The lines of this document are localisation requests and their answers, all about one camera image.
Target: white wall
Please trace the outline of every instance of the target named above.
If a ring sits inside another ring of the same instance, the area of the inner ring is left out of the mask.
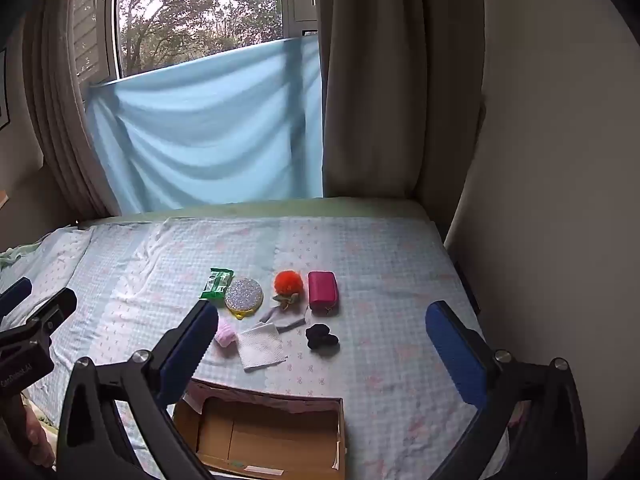
[[[0,189],[11,196],[22,180],[42,167],[42,152],[24,95],[22,22],[6,45],[6,94],[10,122],[0,130]]]
[[[9,200],[0,208],[0,252],[34,242],[75,219],[49,168],[42,164],[33,131],[22,78],[22,23],[6,47],[10,122],[0,130],[0,189],[6,190]]]
[[[447,245],[494,346],[570,362],[600,478],[640,425],[640,47],[609,0],[486,0],[484,92]]]

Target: light blue cloth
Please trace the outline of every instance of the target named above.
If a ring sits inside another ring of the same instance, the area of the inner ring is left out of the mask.
[[[95,86],[86,116],[123,214],[322,196],[316,36]]]

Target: finger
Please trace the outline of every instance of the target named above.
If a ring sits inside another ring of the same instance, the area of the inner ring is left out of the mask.
[[[26,414],[25,425],[26,425],[27,438],[29,439],[29,442],[31,442],[35,446],[40,439],[40,433],[41,432],[44,433],[44,430],[42,429],[42,426],[40,425],[40,421],[36,417],[35,413],[33,413],[33,410],[31,409],[30,406],[25,404],[24,412]]]
[[[44,467],[51,467],[53,466],[53,463],[56,461],[56,456],[53,454],[53,449],[51,449],[51,444],[49,444],[49,442],[47,440],[45,440],[46,442],[46,453],[45,453],[45,458],[42,462],[42,465]]]
[[[44,453],[41,446],[33,446],[29,450],[29,460],[31,460],[35,465],[42,465],[46,457],[47,455]]]

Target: blue gripper pad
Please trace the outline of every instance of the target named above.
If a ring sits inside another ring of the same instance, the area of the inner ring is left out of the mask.
[[[171,339],[173,336],[177,340],[172,342],[174,346],[159,369],[160,389],[156,400],[161,406],[175,404],[180,400],[218,330],[218,311],[215,306],[209,301],[201,300],[193,308],[195,309],[199,309],[197,316],[190,320],[192,311],[178,328],[169,330],[162,337]]]
[[[0,294],[0,321],[31,294],[31,282],[20,278],[6,291]]]
[[[433,342],[462,400],[478,410],[487,397],[487,370],[467,340],[467,329],[445,301],[427,307],[427,334]]]

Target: black fabric item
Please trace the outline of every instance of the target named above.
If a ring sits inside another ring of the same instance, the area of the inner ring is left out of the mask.
[[[312,350],[318,350],[322,346],[336,346],[338,338],[329,332],[329,327],[323,323],[317,323],[307,328],[305,335],[308,342],[306,345]]]

